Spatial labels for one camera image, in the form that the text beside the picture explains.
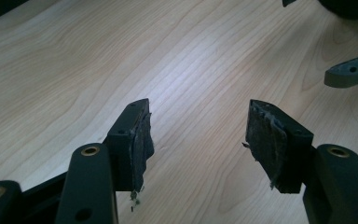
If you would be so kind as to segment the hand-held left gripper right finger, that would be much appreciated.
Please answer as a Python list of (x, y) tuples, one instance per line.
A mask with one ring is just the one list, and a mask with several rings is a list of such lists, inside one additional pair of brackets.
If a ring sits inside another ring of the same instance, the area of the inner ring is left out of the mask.
[(299, 193), (313, 133), (268, 102), (249, 104), (245, 146), (280, 193)]

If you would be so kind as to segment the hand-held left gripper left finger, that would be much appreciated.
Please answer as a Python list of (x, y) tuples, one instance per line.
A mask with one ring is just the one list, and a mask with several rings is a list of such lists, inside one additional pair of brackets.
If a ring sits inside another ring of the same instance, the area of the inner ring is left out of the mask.
[(106, 136), (116, 191), (140, 191), (154, 154), (147, 98), (126, 106)]

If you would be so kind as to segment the black leather shoe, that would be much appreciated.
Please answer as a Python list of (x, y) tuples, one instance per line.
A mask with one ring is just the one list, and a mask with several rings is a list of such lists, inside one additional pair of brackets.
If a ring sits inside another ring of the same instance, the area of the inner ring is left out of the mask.
[(318, 0), (322, 6), (348, 20), (358, 20), (358, 0)]

